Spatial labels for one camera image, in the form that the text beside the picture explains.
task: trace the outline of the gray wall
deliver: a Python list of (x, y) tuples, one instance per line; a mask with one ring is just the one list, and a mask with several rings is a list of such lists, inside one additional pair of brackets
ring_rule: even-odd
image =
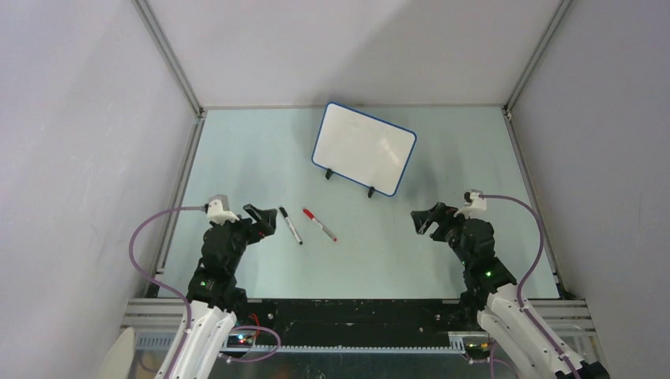
[(150, 2), (198, 99), (230, 107), (502, 104), (559, 0)]
[(88, 378), (194, 116), (130, 1), (16, 0), (0, 17), (0, 377)]
[(551, 242), (613, 377), (664, 377), (670, 2), (577, 2), (513, 117)]

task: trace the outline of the cable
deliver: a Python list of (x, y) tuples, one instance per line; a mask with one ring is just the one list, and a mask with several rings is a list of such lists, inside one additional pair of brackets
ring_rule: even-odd
[[(501, 365), (506, 366), (508, 369), (510, 369), (510, 371), (512, 372), (512, 374), (514, 375), (514, 377), (516, 377), (517, 379), (521, 379), (521, 377), (519, 377), (519, 374), (518, 374), (517, 371), (512, 367), (511, 364), (509, 364), (509, 363), (503, 361), (502, 359), (497, 359), (497, 358), (493, 358), (493, 359), (491, 360), (491, 363), (493, 363), (493, 362), (500, 363)], [(495, 376), (494, 376), (493, 372), (491, 372), (491, 378), (492, 378), (492, 379), (495, 379)]]
[(465, 359), (466, 361), (468, 361), (468, 363), (469, 363), (470, 365), (472, 365), (472, 364), (481, 364), (481, 363), (490, 363), (490, 364), (491, 364), (491, 379), (495, 379), (495, 373), (494, 373), (494, 371), (493, 371), (493, 363), (500, 363), (500, 364), (506, 366), (508, 369), (510, 369), (510, 371), (512, 372), (512, 374), (514, 375), (514, 377), (516, 377), (517, 379), (520, 379), (520, 377), (519, 377), (519, 373), (517, 372), (517, 370), (516, 370), (511, 364), (509, 364), (509, 363), (503, 361), (502, 359), (493, 358), (493, 354), (494, 354), (494, 351), (495, 351), (495, 347), (496, 347), (497, 345), (496, 345), (495, 342), (494, 342), (494, 343), (490, 343), (490, 345), (491, 345), (491, 350), (490, 350), (490, 352), (489, 352), (489, 356), (488, 356), (487, 359), (472, 359), (472, 358), (468, 355), (468, 353), (465, 353), (465, 354), (461, 355), (461, 358), (463, 358), (463, 359)]
[(186, 336), (188, 334), (188, 331), (190, 330), (190, 318), (191, 318), (191, 309), (190, 309), (190, 304), (188, 300), (186, 299), (186, 296), (182, 295), (181, 292), (177, 291), (176, 289), (168, 286), (165, 283), (161, 283), (158, 280), (155, 280), (151, 277), (151, 275), (146, 272), (140, 265), (137, 264), (137, 261), (135, 261), (135, 254), (133, 252), (133, 246), (135, 245), (135, 239), (137, 238), (137, 235), (140, 234), (140, 231), (147, 226), (147, 224), (151, 223), (153, 220), (161, 217), (162, 215), (167, 215), (168, 213), (172, 212), (180, 212), (180, 211), (204, 211), (204, 207), (175, 207), (175, 208), (170, 208), (170, 209), (165, 209), (164, 211), (160, 211), (157, 214), (149, 217), (147, 220), (145, 220), (144, 223), (141, 223), (137, 229), (135, 229), (135, 232), (133, 233), (133, 237), (130, 238), (130, 244), (128, 246), (128, 255), (130, 257), (130, 263), (133, 264), (133, 267), (137, 270), (137, 272), (140, 273), (145, 279), (147, 279), (149, 282), (154, 283), (158, 287), (165, 288), (166, 290), (172, 292), (173, 294), (177, 295), (178, 298), (182, 299), (182, 302), (184, 302), (184, 305), (186, 306), (186, 327), (184, 328), (184, 334), (182, 336), (182, 339), (179, 341), (179, 345), (177, 346), (177, 350), (175, 351), (175, 355), (172, 356), (172, 361), (170, 362), (170, 366), (167, 367), (167, 372), (165, 373), (165, 377), (170, 377), (170, 373), (172, 372), (172, 369), (175, 367), (175, 363), (177, 363), (177, 358), (179, 357), (179, 354), (182, 352), (182, 348), (184, 346), (184, 342), (186, 342)]
[(243, 326), (234, 327), (233, 329), (231, 329), (231, 332), (238, 332), (240, 330), (260, 330), (262, 332), (270, 333), (274, 336), (275, 340), (277, 340), (277, 345), (268, 354), (263, 355), (263, 356), (258, 357), (258, 358), (252, 358), (252, 359), (233, 358), (233, 357), (227, 356), (223, 353), (219, 353), (220, 358), (225, 357), (228, 361), (242, 362), (242, 363), (259, 362), (259, 361), (262, 361), (264, 359), (270, 358), (271, 356), (275, 355), (279, 351), (279, 348), (281, 347), (281, 338), (279, 337), (277, 332), (273, 331), (270, 328), (266, 328), (264, 326), (243, 325)]
[[(172, 292), (173, 294), (177, 295), (178, 298), (182, 300), (184, 303), (184, 306), (186, 306), (186, 327), (184, 328), (183, 336), (182, 339), (179, 341), (179, 345), (177, 345), (177, 349), (175, 350), (175, 355), (172, 356), (172, 360), (170, 362), (170, 366), (167, 367), (167, 371), (165, 372), (166, 378), (170, 377), (170, 373), (172, 372), (172, 369), (175, 367), (175, 364), (177, 363), (177, 358), (179, 357), (179, 354), (181, 354), (184, 343), (186, 342), (186, 337), (190, 331), (190, 323), (191, 323), (191, 316), (192, 316), (192, 311), (190, 308), (190, 304), (188, 302), (188, 299), (186, 299), (186, 296), (184, 296), (179, 290), (174, 289), (173, 287), (168, 286), (165, 283), (160, 282), (159, 280), (154, 279), (148, 272), (146, 272), (140, 265), (135, 261), (135, 254), (133, 252), (133, 247), (135, 245), (135, 239), (137, 236), (140, 234), (140, 231), (146, 227), (149, 223), (151, 223), (153, 220), (163, 216), (167, 215), (168, 213), (172, 212), (180, 212), (180, 211), (204, 211), (205, 207), (175, 207), (175, 208), (169, 208), (165, 209), (164, 211), (160, 211), (157, 214), (149, 217), (145, 222), (141, 223), (137, 229), (135, 229), (135, 232), (133, 233), (133, 236), (130, 238), (130, 244), (128, 245), (128, 255), (130, 257), (130, 263), (133, 264), (133, 267), (135, 267), (135, 270), (140, 273), (145, 279), (147, 279), (149, 282), (154, 283), (158, 287), (165, 288), (166, 290)], [(263, 331), (263, 332), (268, 332), (272, 334), (275, 339), (277, 339), (277, 345), (275, 346), (274, 349), (272, 349), (268, 354), (263, 355), (262, 357), (259, 358), (253, 358), (253, 359), (238, 359), (238, 358), (233, 358), (233, 357), (228, 357), (229, 360), (234, 361), (234, 362), (258, 362), (263, 359), (267, 359), (277, 353), (279, 351), (279, 348), (281, 347), (281, 338), (279, 335), (273, 331), (270, 328), (264, 328), (262, 326), (253, 326), (253, 325), (245, 325), (245, 326), (239, 326), (236, 328), (233, 328), (232, 331), (237, 331), (237, 330), (258, 330), (258, 331)]]
[(140, 364), (140, 368), (143, 369), (144, 371), (148, 372), (148, 373), (157, 373), (158, 370), (156, 370), (156, 369), (150, 369), (150, 368), (148, 368), (148, 367), (145, 365), (145, 363), (144, 363), (144, 357), (145, 357), (145, 355), (142, 354), (142, 355), (140, 355), (140, 358), (137, 360), (137, 361), (139, 362), (139, 364)]
[(540, 322), (533, 316), (532, 313), (530, 313), (529, 310), (524, 309), (523, 307), (523, 295), (521, 291), (523, 290), (523, 287), (530, 277), (530, 275), (535, 271), (535, 268), (537, 268), (537, 265), (540, 263), (540, 259), (542, 258), (542, 250), (544, 249), (544, 225), (542, 224), (542, 220), (540, 219), (540, 216), (530, 207), (530, 205), (527, 205), (525, 202), (517, 199), (516, 197), (512, 196), (505, 196), (505, 195), (481, 195), (484, 199), (501, 199), (501, 200), (508, 200), (508, 201), (513, 201), (514, 203), (519, 204), (520, 206), (524, 207), (528, 212), (530, 212), (531, 215), (533, 215), (533, 218), (535, 219), (535, 223), (537, 224), (537, 229), (540, 232), (540, 248), (537, 250), (537, 255), (535, 256), (535, 261), (533, 261), (533, 264), (530, 266), (528, 269), (527, 273), (523, 275), (523, 278), (521, 278), (521, 281), (519, 282), (519, 285), (517, 287), (517, 301), (519, 303), (519, 306), (523, 310), (523, 313), (530, 319), (530, 322), (532, 322), (537, 330), (542, 333), (544, 338), (551, 344), (552, 347), (554, 347), (554, 350), (559, 354), (559, 356), (563, 355), (562, 360), (566, 363), (570, 371), (572, 371), (572, 374), (574, 375), (575, 379), (582, 379), (582, 377), (579, 375), (579, 372), (577, 369), (574, 367), (574, 364), (570, 360), (569, 357), (565, 355), (565, 351), (559, 346), (559, 344), (554, 341), (554, 339), (551, 337), (549, 332), (540, 325)]

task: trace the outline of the whiteboard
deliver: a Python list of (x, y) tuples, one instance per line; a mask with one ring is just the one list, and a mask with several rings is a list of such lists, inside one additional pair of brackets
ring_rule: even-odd
[(416, 143), (411, 130), (337, 103), (326, 105), (312, 162), (393, 196)]

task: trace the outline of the light blue table surface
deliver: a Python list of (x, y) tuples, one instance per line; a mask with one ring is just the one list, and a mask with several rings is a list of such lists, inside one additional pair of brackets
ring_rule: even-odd
[[(416, 147), (394, 197), (367, 198), (367, 189), (311, 162), (323, 108), (209, 111), (184, 205), (227, 194), (231, 210), (284, 206), (303, 237), (284, 220), (277, 232), (248, 246), (238, 287), (250, 298), (457, 298), (462, 266), (446, 243), (416, 235), (409, 213), (437, 201), (460, 207), (463, 192), (483, 190), (528, 201), (497, 107), (361, 107), (416, 132)], [(338, 237), (331, 241), (303, 213), (309, 208)], [(522, 207), (489, 200), (484, 215), (495, 250), (520, 279), (537, 252), (538, 231)], [(179, 216), (163, 281), (186, 292), (208, 228), (202, 213)], [(531, 298), (557, 298), (548, 259), (525, 286)], [(171, 296), (161, 289), (160, 296)]]

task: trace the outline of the purple cable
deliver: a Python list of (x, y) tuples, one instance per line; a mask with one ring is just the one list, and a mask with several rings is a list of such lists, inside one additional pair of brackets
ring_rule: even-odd
[(142, 361), (143, 357), (144, 357), (144, 355), (140, 355), (140, 358), (138, 359), (138, 361), (140, 363), (140, 368), (142, 368), (144, 371), (146, 371), (148, 373), (157, 373), (158, 370), (150, 369), (145, 365), (144, 361)]
[(281, 347), (281, 338), (279, 337), (277, 332), (273, 331), (270, 328), (266, 328), (264, 326), (257, 326), (257, 325), (243, 325), (243, 326), (235, 326), (233, 329), (231, 329), (231, 332), (237, 332), (237, 331), (240, 331), (240, 330), (260, 330), (260, 331), (263, 331), (263, 332), (270, 333), (270, 334), (273, 335), (275, 340), (277, 340), (277, 345), (268, 354), (263, 355), (263, 356), (258, 357), (258, 358), (241, 359), (241, 358), (233, 358), (233, 357), (229, 357), (225, 354), (221, 354), (222, 358), (226, 357), (227, 359), (230, 359), (233, 362), (242, 362), (242, 363), (258, 362), (258, 361), (262, 361), (263, 359), (267, 359), (267, 358), (270, 358), (271, 356), (275, 355), (279, 351), (279, 348)]
[[(512, 374), (514, 375), (514, 377), (516, 377), (517, 379), (520, 379), (519, 374), (518, 374), (517, 371), (512, 367), (511, 364), (509, 364), (509, 363), (503, 361), (502, 359), (493, 358), (493, 359), (491, 360), (491, 367), (493, 367), (493, 362), (500, 363), (501, 365), (507, 366), (507, 368), (510, 369), (510, 371), (512, 372)], [(493, 374), (493, 371), (491, 371), (491, 379), (495, 379), (495, 376), (494, 376), (494, 374)]]
[(471, 364), (474, 364), (474, 363), (479, 364), (479, 363), (490, 362), (491, 363), (491, 379), (495, 379), (495, 373), (493, 371), (493, 363), (494, 362), (495, 363), (500, 363), (500, 364), (506, 366), (508, 369), (510, 369), (510, 371), (512, 372), (514, 377), (516, 377), (517, 379), (520, 379), (519, 374), (517, 373), (516, 369), (511, 364), (503, 361), (502, 359), (493, 358), (493, 353), (495, 351), (495, 346), (496, 346), (495, 342), (491, 344), (491, 352), (489, 353), (488, 359), (471, 359), (469, 357), (469, 355), (467, 355), (467, 353), (465, 355), (461, 355), (461, 357), (463, 359), (465, 359), (466, 361), (471, 361), (472, 360)]
[[(524, 203), (523, 201), (521, 201), (521, 200), (519, 200), (515, 197), (505, 196), (505, 195), (482, 195), (482, 197), (484, 199), (502, 199), (502, 200), (513, 201), (514, 203), (517, 203), (520, 206), (526, 208), (526, 210), (528, 212), (530, 212), (531, 215), (533, 215), (533, 218), (535, 219), (535, 223), (537, 223), (537, 229), (540, 232), (540, 248), (537, 250), (537, 255), (535, 256), (535, 261), (533, 261), (533, 264), (530, 266), (527, 273), (523, 276), (523, 278), (521, 278), (521, 281), (519, 282), (519, 285), (517, 287), (517, 301), (519, 302), (519, 306), (523, 307), (524, 302), (523, 302), (523, 295), (521, 294), (521, 291), (523, 290), (523, 286), (525, 285), (525, 282), (528, 280), (530, 275), (533, 274), (533, 271), (535, 271), (535, 268), (537, 268), (537, 265), (540, 263), (540, 259), (542, 258), (542, 250), (544, 249), (544, 225), (542, 224), (542, 220), (540, 219), (540, 216), (535, 211), (533, 211), (533, 209), (530, 208), (529, 205), (527, 205), (526, 203)], [(556, 352), (559, 355), (565, 354), (565, 351), (559, 346), (559, 344), (556, 341), (554, 341), (554, 339), (551, 337), (549, 332), (547, 332), (547, 330), (544, 329), (542, 327), (542, 325), (540, 325), (540, 322), (535, 318), (535, 316), (533, 316), (533, 314), (530, 313), (529, 310), (523, 310), (523, 312), (528, 317), (528, 319), (530, 319), (530, 321), (535, 325), (537, 330), (539, 330), (540, 333), (542, 333), (544, 338), (547, 339), (547, 341), (549, 341), (549, 343), (554, 347), (554, 350), (556, 350)], [(570, 371), (572, 371), (572, 374), (574, 375), (575, 379), (582, 379), (582, 377), (579, 375), (579, 372), (577, 371), (577, 369), (572, 364), (572, 361), (570, 360), (570, 358), (568, 358), (566, 356), (565, 358), (563, 358), (563, 361), (566, 363), (568, 368), (570, 368)]]
[(168, 213), (172, 212), (179, 212), (179, 211), (203, 211), (205, 210), (203, 207), (176, 207), (176, 208), (170, 208), (170, 209), (165, 209), (164, 211), (160, 211), (157, 214), (149, 217), (144, 223), (141, 223), (137, 229), (135, 229), (135, 232), (133, 233), (133, 237), (130, 238), (130, 244), (128, 246), (128, 255), (130, 256), (130, 263), (133, 264), (137, 272), (140, 273), (145, 279), (147, 279), (149, 282), (154, 283), (158, 287), (165, 288), (166, 290), (172, 292), (173, 294), (177, 295), (178, 298), (181, 298), (182, 301), (184, 302), (184, 305), (186, 306), (186, 328), (184, 329), (184, 335), (182, 336), (182, 339), (179, 341), (179, 345), (177, 346), (177, 350), (175, 351), (175, 355), (172, 356), (172, 361), (170, 362), (170, 366), (167, 367), (167, 372), (165, 373), (165, 377), (170, 377), (170, 373), (172, 372), (172, 369), (175, 367), (175, 363), (177, 362), (177, 358), (179, 357), (179, 354), (182, 352), (182, 348), (184, 346), (184, 342), (186, 342), (186, 336), (187, 336), (187, 330), (190, 329), (190, 318), (191, 318), (191, 310), (190, 310), (190, 304), (188, 300), (186, 300), (186, 296), (182, 295), (181, 292), (177, 291), (176, 289), (168, 286), (165, 283), (161, 283), (158, 280), (155, 280), (151, 277), (151, 275), (146, 272), (140, 265), (137, 264), (137, 261), (135, 261), (135, 254), (133, 252), (133, 246), (135, 245), (135, 239), (137, 238), (137, 235), (140, 234), (140, 231), (142, 228), (147, 226), (150, 222), (153, 220), (161, 217), (162, 215), (167, 215)]

